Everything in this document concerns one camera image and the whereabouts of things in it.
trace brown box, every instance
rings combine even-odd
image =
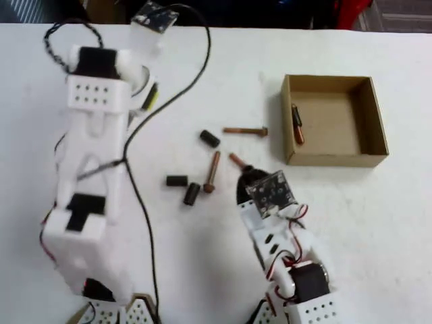
[[[374,167],[389,155],[371,78],[287,75],[281,95],[287,164]],[[294,137],[292,103],[303,145]]]

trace white table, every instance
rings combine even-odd
[[[0,26],[0,316],[2,323],[64,323],[79,306],[38,245],[53,202],[53,145],[67,128],[66,85],[46,55],[47,25]],[[127,26],[101,26],[107,47],[127,46]],[[184,98],[146,126],[131,163],[155,232],[164,323],[243,323],[266,282],[236,212],[236,152],[257,167],[283,169],[306,224],[331,249],[351,323],[430,323],[432,35],[343,31],[213,29],[207,71]],[[62,28],[53,46],[96,44],[81,26]],[[202,28],[172,28],[155,72],[161,103],[197,73]],[[288,167],[281,161],[283,75],[372,76],[390,156],[375,169]],[[268,139],[222,136],[223,126],[269,126]],[[222,139],[216,191],[185,208],[167,174],[203,182]],[[158,134],[158,140],[150,135]],[[128,184],[127,220],[137,292],[152,292],[144,217]]]

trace black cylinder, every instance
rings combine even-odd
[[[209,145],[213,148],[217,147],[221,142],[220,139],[218,139],[216,136],[214,136],[208,130],[203,130],[200,134],[200,138],[203,142],[205,142],[207,145]]]
[[[188,206],[193,206],[196,200],[196,197],[200,193],[201,186],[196,184],[195,182],[189,185],[188,191],[186,191],[186,195],[183,199],[183,203]]]
[[[169,187],[187,187],[188,176],[186,175],[167,175],[167,186]]]

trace copper screw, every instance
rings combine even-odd
[[[231,159],[231,161],[233,161],[236,165],[238,165],[240,167],[240,169],[244,169],[245,167],[247,167],[248,165],[245,164],[245,162],[243,160],[241,160],[241,158],[239,158],[237,155],[235,155],[234,153],[229,154],[229,158]]]
[[[263,128],[228,128],[223,129],[224,133],[232,134],[256,134],[260,137],[266,137],[269,134],[267,127]]]
[[[202,187],[204,192],[206,192],[207,194],[211,194],[215,189],[213,182],[215,181],[217,165],[219,164],[220,157],[221,157],[220,151],[216,151],[215,154],[213,155],[213,161],[211,162],[209,176],[207,177],[207,183],[204,184],[204,186]]]

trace perforated white plate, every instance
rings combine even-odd
[[[338,294],[333,292],[308,302],[288,305],[286,311],[290,314],[291,324],[342,324],[337,297]]]
[[[270,310],[269,303],[262,303],[253,324],[286,324],[287,320],[284,314],[277,314],[275,317]]]
[[[112,303],[93,302],[96,310],[96,317],[91,321],[91,324],[116,324],[117,318],[124,309]],[[79,320],[78,324],[88,323],[93,318],[93,309],[89,305]],[[126,313],[126,318],[121,319],[120,324],[153,324],[153,319],[144,300],[135,299],[129,311]]]

